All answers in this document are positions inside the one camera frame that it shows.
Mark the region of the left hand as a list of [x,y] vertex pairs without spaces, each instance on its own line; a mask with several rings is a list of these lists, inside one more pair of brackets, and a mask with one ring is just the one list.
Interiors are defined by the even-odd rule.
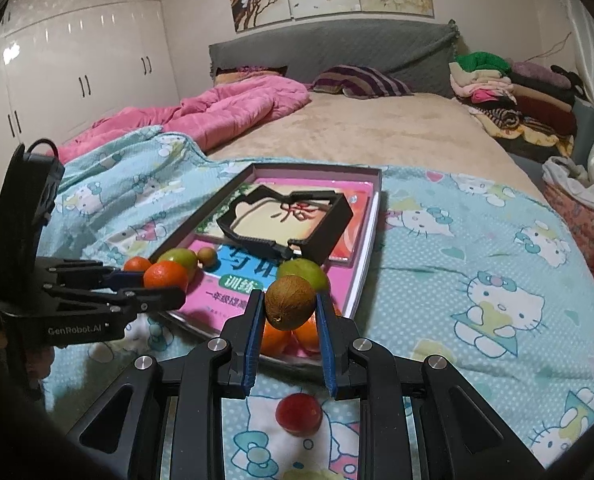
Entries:
[[43,381],[50,375],[54,359],[53,347],[9,349],[6,334],[0,332],[0,375],[42,411],[46,409]]

